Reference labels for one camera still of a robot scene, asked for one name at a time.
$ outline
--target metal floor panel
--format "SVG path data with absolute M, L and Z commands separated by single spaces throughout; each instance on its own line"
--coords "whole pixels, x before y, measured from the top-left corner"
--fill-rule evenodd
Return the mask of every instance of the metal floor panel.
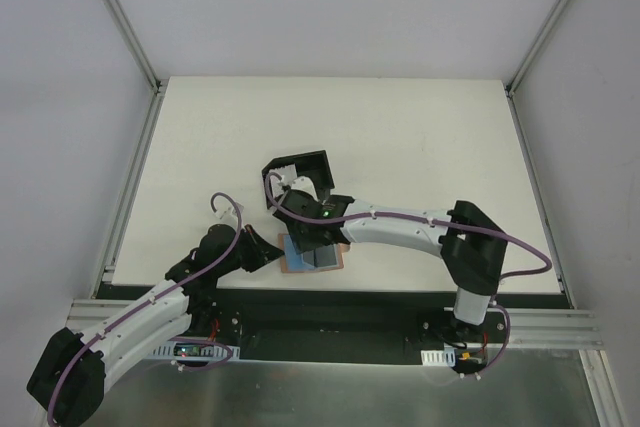
M 241 362 L 178 373 L 154 365 L 123 378 L 85 427 L 599 425 L 576 351 L 511 349 L 480 381 L 451 381 L 446 368 Z

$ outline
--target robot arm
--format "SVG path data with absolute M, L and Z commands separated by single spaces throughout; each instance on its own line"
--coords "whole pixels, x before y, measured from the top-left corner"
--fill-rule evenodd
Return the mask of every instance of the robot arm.
M 276 174 L 267 175 L 267 197 L 271 196 L 271 176 Z M 473 226 L 502 232 L 474 204 L 458 201 L 446 211 L 382 207 L 341 195 L 320 202 L 309 188 L 313 185 L 309 179 L 298 178 L 289 185 L 282 196 L 273 199 L 277 206 L 273 215 L 286 224 L 299 252 L 336 243 L 376 242 L 442 258 L 458 286 L 454 317 L 474 326 L 484 322 L 489 302 L 498 291 L 507 242 L 464 231 Z
M 143 297 L 82 332 L 64 328 L 51 337 L 27 384 L 27 391 L 45 409 L 53 399 L 50 425 L 53 419 L 64 427 L 82 425 L 122 375 L 149 352 L 194 330 L 201 318 L 208 320 L 220 277 L 240 268 L 254 272 L 283 255 L 250 225 L 240 230 L 233 244 L 241 225 L 233 209 L 218 218 L 220 223 L 209 228 L 200 245 Z

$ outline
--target gray wall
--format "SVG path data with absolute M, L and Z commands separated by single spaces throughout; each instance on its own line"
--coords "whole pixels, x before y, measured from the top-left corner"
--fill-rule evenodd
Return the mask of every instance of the gray wall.
M 121 0 L 169 75 L 510 77 L 554 0 Z
M 0 424 L 96 254 L 150 96 L 101 0 L 0 0 Z
M 640 425 L 640 0 L 576 0 L 515 100 L 564 268 Z

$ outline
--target cylindrical joint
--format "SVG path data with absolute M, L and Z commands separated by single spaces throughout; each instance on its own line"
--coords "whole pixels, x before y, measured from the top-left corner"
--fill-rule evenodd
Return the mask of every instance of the cylindrical joint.
M 490 300 L 491 297 L 488 295 L 474 294 L 458 287 L 453 315 L 467 324 L 480 325 L 484 322 Z

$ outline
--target white table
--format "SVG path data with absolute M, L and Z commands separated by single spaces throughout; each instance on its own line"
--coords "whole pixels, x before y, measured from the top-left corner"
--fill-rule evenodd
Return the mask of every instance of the white table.
M 327 151 L 336 194 L 393 207 L 476 203 L 506 232 L 548 253 L 499 81 L 174 77 L 153 134 L 113 278 L 155 284 L 215 222 L 216 191 L 276 243 L 261 169 L 274 157 Z M 441 260 L 358 244 L 343 270 L 283 274 L 278 262 L 223 277 L 220 287 L 454 291 Z M 503 272 L 540 266 L 509 247 Z M 508 279 L 512 293 L 557 293 L 555 272 Z

